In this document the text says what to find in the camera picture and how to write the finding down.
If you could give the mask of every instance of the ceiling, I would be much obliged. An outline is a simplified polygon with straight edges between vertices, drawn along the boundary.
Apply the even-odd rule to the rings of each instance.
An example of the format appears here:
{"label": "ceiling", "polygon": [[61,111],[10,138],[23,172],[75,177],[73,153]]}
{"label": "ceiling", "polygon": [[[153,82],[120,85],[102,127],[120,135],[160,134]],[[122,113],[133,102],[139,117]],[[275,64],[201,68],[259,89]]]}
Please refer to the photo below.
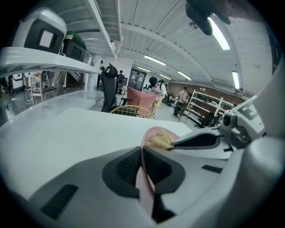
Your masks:
{"label": "ceiling", "polygon": [[[120,0],[123,42],[120,56],[175,81],[185,81],[234,92],[232,71],[237,71],[243,93],[257,94],[272,77],[272,53],[261,22],[229,17],[217,24],[230,50],[224,51],[213,35],[191,25],[185,0]],[[162,66],[144,58],[166,63]]]}
{"label": "ceiling", "polygon": [[[83,38],[90,53],[112,56],[87,2],[90,0],[48,0],[46,6],[65,20],[68,30]],[[230,93],[235,92],[232,71],[237,71],[243,94],[254,95],[264,88],[272,77],[272,52],[265,24],[232,13],[231,24],[226,25],[211,16],[230,47],[224,51],[213,35],[207,36],[193,25],[185,4],[186,0],[97,0],[108,39],[113,39],[116,47],[122,41],[119,56],[133,59],[135,66],[175,82]]]}

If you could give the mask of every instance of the metal shelving rack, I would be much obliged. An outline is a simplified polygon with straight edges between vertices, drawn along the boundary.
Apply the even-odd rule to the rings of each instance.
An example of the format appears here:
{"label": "metal shelving rack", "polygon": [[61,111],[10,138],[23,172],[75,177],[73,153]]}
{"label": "metal shelving rack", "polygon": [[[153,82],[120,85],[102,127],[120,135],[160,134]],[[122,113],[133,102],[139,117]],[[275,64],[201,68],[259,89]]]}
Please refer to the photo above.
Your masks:
{"label": "metal shelving rack", "polygon": [[[118,11],[119,1],[113,0],[113,5],[116,5]],[[86,27],[89,28],[89,26],[91,26],[93,31],[95,31],[94,33],[97,36],[100,36],[100,39],[96,42],[96,47],[98,47],[99,50],[103,50],[104,54],[112,56],[116,59],[119,48],[115,50],[112,46],[110,37],[106,31],[101,14],[99,12],[100,9],[94,0],[70,0],[69,7],[63,11],[60,10],[63,9],[63,5],[61,5],[59,1],[47,1],[43,6],[52,9],[61,18],[63,18],[63,20],[69,21],[66,23],[68,30],[75,31],[78,25],[87,23]],[[72,20],[73,15],[77,15],[80,20]],[[90,19],[82,20],[87,16],[90,17]],[[121,36],[119,13],[117,15],[117,21],[119,36]],[[97,39],[94,37],[94,33],[89,33],[88,37],[85,37],[80,31],[77,31],[77,33],[80,33],[80,36],[82,36],[83,39]],[[95,51],[93,49],[94,47],[95,46],[87,45],[87,49],[90,48],[93,51]],[[50,52],[21,47],[7,47],[1,49],[0,78],[17,73],[36,71],[74,71],[79,73],[95,74],[102,73],[101,70],[96,69],[86,63]]]}
{"label": "metal shelving rack", "polygon": [[[203,100],[201,100],[201,99],[198,99],[198,98],[194,97],[195,95],[204,96],[204,97],[208,98],[209,100],[216,101],[216,102],[218,102],[218,105],[215,106],[215,105],[213,105],[213,104],[211,104],[211,103],[208,103],[208,102],[205,102],[205,101],[203,101]],[[223,97],[221,97],[221,98],[216,98],[216,97],[210,96],[210,95],[208,95],[208,94],[196,92],[196,91],[194,90],[194,92],[193,92],[193,94],[192,94],[192,97],[191,97],[191,99],[190,99],[190,101],[189,101],[189,104],[188,104],[187,108],[189,108],[189,105],[192,105],[192,106],[198,107],[198,108],[200,108],[200,109],[202,109],[202,110],[204,110],[204,111],[206,111],[206,112],[210,112],[209,110],[207,110],[207,109],[205,109],[205,108],[199,106],[198,104],[196,104],[196,101],[201,102],[201,103],[203,103],[203,104],[206,104],[206,105],[208,105],[208,106],[210,106],[210,107],[212,107],[212,108],[215,108],[216,110],[215,110],[214,116],[217,116],[217,114],[218,114],[218,112],[219,112],[220,110],[223,111],[223,112],[226,111],[225,109],[223,109],[224,105],[229,106],[229,107],[233,107],[233,104],[231,104],[231,103],[229,103],[229,102],[227,102],[227,101],[224,101],[224,98],[223,98]]]}

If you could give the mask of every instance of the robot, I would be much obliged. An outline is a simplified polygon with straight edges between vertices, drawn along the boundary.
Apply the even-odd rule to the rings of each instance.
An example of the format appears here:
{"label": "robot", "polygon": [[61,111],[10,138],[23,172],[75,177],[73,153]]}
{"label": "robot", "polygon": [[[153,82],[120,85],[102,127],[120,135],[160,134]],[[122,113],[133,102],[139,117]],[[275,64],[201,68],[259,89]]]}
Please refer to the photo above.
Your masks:
{"label": "robot", "polygon": [[[267,102],[281,98],[283,62],[258,95],[226,112],[218,127],[180,137],[174,149],[134,147],[75,164],[26,201],[43,227],[232,227],[268,197],[285,168],[284,116],[269,119]],[[140,205],[136,175],[142,168],[151,216]]]}

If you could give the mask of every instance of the fluorescent light tube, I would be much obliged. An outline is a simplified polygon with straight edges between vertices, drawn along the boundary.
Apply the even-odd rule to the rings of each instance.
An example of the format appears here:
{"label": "fluorescent light tube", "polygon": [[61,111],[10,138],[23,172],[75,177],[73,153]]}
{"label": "fluorescent light tube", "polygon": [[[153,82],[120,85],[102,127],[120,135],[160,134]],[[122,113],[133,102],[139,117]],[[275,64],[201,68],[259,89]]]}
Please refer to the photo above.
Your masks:
{"label": "fluorescent light tube", "polygon": [[164,75],[162,75],[162,74],[160,74],[160,76],[161,76],[161,77],[165,77],[165,78],[167,78],[168,80],[171,80],[170,78],[168,78],[168,77],[166,77],[166,76],[164,76]]}
{"label": "fluorescent light tube", "polygon": [[163,63],[163,62],[161,62],[161,61],[158,61],[158,60],[156,60],[156,59],[154,59],[154,58],[152,58],[152,57],[149,57],[149,56],[147,56],[147,55],[145,55],[144,56],[146,59],[149,59],[149,60],[152,60],[152,61],[154,61],[154,62],[157,62],[157,63],[159,63],[159,64],[161,64],[161,65],[166,65],[165,63]]}
{"label": "fluorescent light tube", "polygon": [[185,74],[183,74],[182,72],[178,71],[179,74],[181,74],[182,76],[184,76],[185,78],[187,78],[188,80],[192,80],[191,78],[189,78],[188,76],[186,76]]}
{"label": "fluorescent light tube", "polygon": [[139,68],[139,69],[143,69],[143,70],[145,70],[145,71],[147,71],[147,72],[150,72],[150,70],[147,70],[147,69],[141,68],[141,67],[139,67],[139,66],[137,66],[137,68]]}
{"label": "fluorescent light tube", "polygon": [[236,71],[232,72],[232,77],[233,77],[233,81],[235,82],[235,88],[237,90],[239,90],[240,89],[240,82],[239,82],[239,76],[238,76]]}
{"label": "fluorescent light tube", "polygon": [[211,23],[211,26],[213,29],[213,35],[216,38],[216,40],[219,42],[219,44],[221,45],[222,49],[224,51],[230,50],[230,47],[226,41],[226,38],[223,36],[221,30],[218,28],[218,26],[215,24],[215,22],[210,17],[208,17],[208,20]]}

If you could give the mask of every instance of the wall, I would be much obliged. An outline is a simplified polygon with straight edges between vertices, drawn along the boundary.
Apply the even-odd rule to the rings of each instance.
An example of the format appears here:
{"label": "wall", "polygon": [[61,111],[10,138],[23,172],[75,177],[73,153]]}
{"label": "wall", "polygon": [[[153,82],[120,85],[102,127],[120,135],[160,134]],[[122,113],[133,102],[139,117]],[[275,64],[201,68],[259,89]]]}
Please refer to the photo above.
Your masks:
{"label": "wall", "polygon": [[[179,83],[169,83],[169,93],[174,93],[174,95],[178,95],[178,93],[180,91],[183,90],[184,86],[187,86],[188,90],[193,93],[194,90],[196,90],[197,92],[201,92],[200,88],[201,86],[196,86],[196,85],[186,85],[186,84],[179,84]],[[243,99],[235,97],[235,96],[231,96],[229,94],[214,90],[214,89],[210,89],[210,88],[205,88],[205,94],[208,94],[210,96],[216,97],[216,98],[221,98],[223,97],[225,101],[230,102],[232,104],[241,104],[242,102],[244,102]]]}
{"label": "wall", "polygon": [[[179,84],[179,83],[169,83],[168,84],[169,89],[168,92],[169,93],[173,93],[175,96],[179,94],[180,91],[183,90],[183,87],[187,86],[188,91],[190,93],[193,93],[194,90],[196,90],[197,92],[202,92],[200,90],[201,86],[196,86],[196,85],[186,85],[186,84]],[[205,94],[208,94],[210,96],[216,97],[216,98],[224,98],[224,101],[230,102],[231,104],[241,104],[242,102],[244,102],[243,99],[235,97],[235,96],[231,96],[229,94],[214,90],[214,89],[210,89],[210,88],[205,88]],[[203,104],[203,103],[199,103],[199,106],[209,110],[210,112],[215,112],[215,108],[210,107],[209,105]],[[195,110],[196,112],[200,113],[202,116],[206,116],[207,112],[200,109],[199,107],[193,106],[192,107],[193,110]],[[224,106],[225,110],[231,109],[228,106]]]}
{"label": "wall", "polygon": [[130,72],[131,72],[134,60],[129,59],[129,58],[118,57],[116,62],[115,62],[115,59],[112,57],[102,57],[102,61],[103,61],[103,66],[105,68],[107,66],[109,66],[109,63],[110,63],[114,67],[117,68],[118,73],[120,72],[120,70],[122,70],[123,74],[128,78],[128,81],[126,83],[126,85],[128,86],[129,78],[130,78]]}
{"label": "wall", "polygon": [[[85,54],[85,57],[84,57],[83,62],[86,63],[86,64],[88,64],[88,65],[91,65],[92,57],[93,57],[92,55],[86,55],[86,54]],[[85,83],[85,78],[87,77],[87,75],[89,75],[89,74],[88,74],[88,73],[85,73],[85,74],[84,74],[84,77],[83,77],[84,83]]]}

